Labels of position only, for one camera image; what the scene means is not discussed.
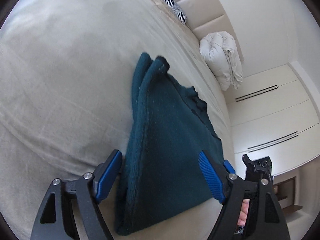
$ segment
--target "human hand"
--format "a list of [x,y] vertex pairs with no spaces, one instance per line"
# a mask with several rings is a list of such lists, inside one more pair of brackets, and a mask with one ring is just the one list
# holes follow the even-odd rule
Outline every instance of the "human hand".
[[238,226],[244,226],[247,220],[248,210],[249,210],[249,199],[244,199],[241,206],[240,216],[238,219]]

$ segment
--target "black mechanical device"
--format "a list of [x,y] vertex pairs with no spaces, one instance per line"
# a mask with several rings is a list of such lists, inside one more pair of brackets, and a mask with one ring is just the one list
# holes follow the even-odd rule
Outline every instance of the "black mechanical device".
[[[222,166],[206,151],[199,154],[200,168],[212,194],[223,204],[208,240],[290,240],[272,190],[270,158],[251,161],[243,155],[243,162],[247,166],[246,180],[238,177],[228,162]],[[108,196],[121,165],[122,154],[114,150],[93,173],[73,181],[54,179],[40,205],[31,240],[79,240],[72,199],[77,199],[89,240],[113,240],[98,205]],[[244,228],[239,230],[236,224],[244,199],[250,199],[249,212]]]

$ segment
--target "blue gripper pad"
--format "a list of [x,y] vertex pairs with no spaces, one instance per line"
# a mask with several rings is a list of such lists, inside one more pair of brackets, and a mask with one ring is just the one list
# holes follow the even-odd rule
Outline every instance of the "blue gripper pad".
[[219,176],[215,172],[214,168],[210,164],[210,161],[205,156],[204,152],[199,153],[199,166],[202,174],[209,186],[212,196],[219,200],[220,203],[225,201],[225,195],[223,194],[223,184],[219,179]]
[[106,199],[122,166],[122,153],[113,150],[105,163],[94,171],[93,195],[97,204]]
[[227,170],[229,173],[234,173],[234,174],[236,174],[235,169],[232,167],[232,165],[230,164],[230,162],[229,162],[228,160],[224,160],[224,161],[223,161],[223,166],[226,168],[226,170]]

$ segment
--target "beige blanket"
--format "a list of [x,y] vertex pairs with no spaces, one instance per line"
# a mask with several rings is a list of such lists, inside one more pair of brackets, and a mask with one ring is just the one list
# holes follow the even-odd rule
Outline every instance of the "beige blanket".
[[[52,179],[74,179],[113,149],[126,152],[132,74],[144,51],[195,86],[234,162],[219,85],[195,36],[161,0],[20,0],[0,30],[0,210],[20,240],[29,239]],[[114,192],[100,208],[115,239],[206,239],[221,208],[211,199],[119,237]]]

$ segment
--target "upholstered headboard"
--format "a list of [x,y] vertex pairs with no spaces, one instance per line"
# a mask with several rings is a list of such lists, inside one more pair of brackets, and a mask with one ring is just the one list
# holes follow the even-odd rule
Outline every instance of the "upholstered headboard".
[[235,38],[240,60],[244,60],[236,33],[219,0],[175,1],[187,15],[187,25],[198,40],[201,40],[208,33],[226,31]]

